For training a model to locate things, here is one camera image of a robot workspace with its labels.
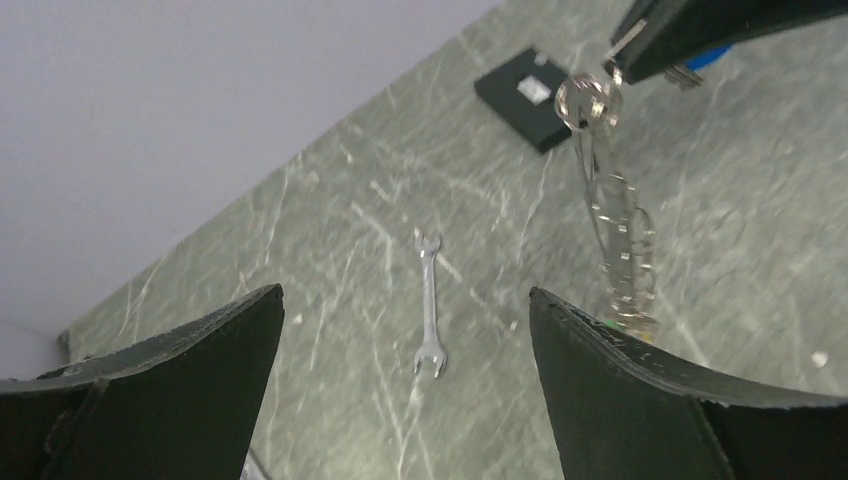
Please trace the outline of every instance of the metal chain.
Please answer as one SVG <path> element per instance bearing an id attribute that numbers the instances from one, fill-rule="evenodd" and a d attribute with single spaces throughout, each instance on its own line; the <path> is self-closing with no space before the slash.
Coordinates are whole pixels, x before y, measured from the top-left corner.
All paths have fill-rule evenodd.
<path id="1" fill-rule="evenodd" d="M 589 74 L 566 80 L 557 91 L 556 111 L 575 136 L 585 200 L 604 258 L 608 280 L 607 323 L 650 341 L 657 322 L 650 316 L 655 298 L 651 216 L 639 206 L 636 190 L 624 178 L 613 130 L 621 108 L 621 74 L 601 84 Z M 591 162 L 587 162 L 588 140 Z M 601 225 L 606 228 L 606 241 Z"/>

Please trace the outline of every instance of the blue object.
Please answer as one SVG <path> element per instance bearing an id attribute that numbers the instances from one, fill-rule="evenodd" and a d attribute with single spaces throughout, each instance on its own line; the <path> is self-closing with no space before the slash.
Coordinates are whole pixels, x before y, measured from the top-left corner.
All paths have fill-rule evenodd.
<path id="1" fill-rule="evenodd" d="M 689 70 L 692 70 L 693 72 L 697 72 L 698 70 L 712 64 L 713 62 L 715 62 L 719 58 L 723 57 L 724 54 L 727 53 L 727 51 L 730 50 L 730 47 L 732 47 L 732 46 L 733 45 L 727 45 L 726 47 L 719 47 L 719 48 L 716 48 L 715 50 L 709 51 L 709 52 L 707 52 L 703 55 L 699 55 L 699 56 L 693 58 L 692 60 L 689 60 L 688 62 L 686 62 L 686 68 L 688 68 Z"/>

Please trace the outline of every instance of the silver wrench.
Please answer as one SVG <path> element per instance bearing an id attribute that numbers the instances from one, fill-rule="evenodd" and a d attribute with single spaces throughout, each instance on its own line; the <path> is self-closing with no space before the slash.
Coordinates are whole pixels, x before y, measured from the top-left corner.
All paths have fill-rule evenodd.
<path id="1" fill-rule="evenodd" d="M 432 360 L 436 364 L 436 378 L 445 368 L 448 356 L 439 342 L 439 328 L 436 325 L 436 254 L 442 245 L 442 236 L 436 235 L 433 240 L 427 240 L 421 232 L 415 233 L 415 250 L 421 257 L 421 268 L 424 278 L 424 341 L 415 352 L 415 373 L 421 370 L 424 360 Z"/>

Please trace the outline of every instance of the gray marble table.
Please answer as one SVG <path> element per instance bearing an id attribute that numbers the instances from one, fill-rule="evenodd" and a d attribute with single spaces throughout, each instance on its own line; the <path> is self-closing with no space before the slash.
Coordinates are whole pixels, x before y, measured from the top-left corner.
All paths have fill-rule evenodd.
<path id="1" fill-rule="evenodd" d="M 602 73 L 627 3 L 492 11 L 79 320 L 73 359 L 279 282 L 287 320 L 253 439 L 273 478 L 561 478 L 527 294 L 597 312 L 600 256 L 571 146 L 540 157 L 471 84 L 530 44 Z M 626 89 L 619 144 L 659 232 L 660 347 L 848 393 L 846 76 L 840 20 L 739 46 L 695 91 Z M 444 236 L 436 381 L 412 375 L 416 227 Z"/>

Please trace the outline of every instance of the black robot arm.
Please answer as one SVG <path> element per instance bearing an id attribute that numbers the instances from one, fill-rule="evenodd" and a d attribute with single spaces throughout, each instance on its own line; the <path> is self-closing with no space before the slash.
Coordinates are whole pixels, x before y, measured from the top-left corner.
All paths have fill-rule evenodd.
<path id="1" fill-rule="evenodd" d="M 635 84 L 712 49 L 846 13 L 848 0 L 636 0 L 604 68 Z"/>

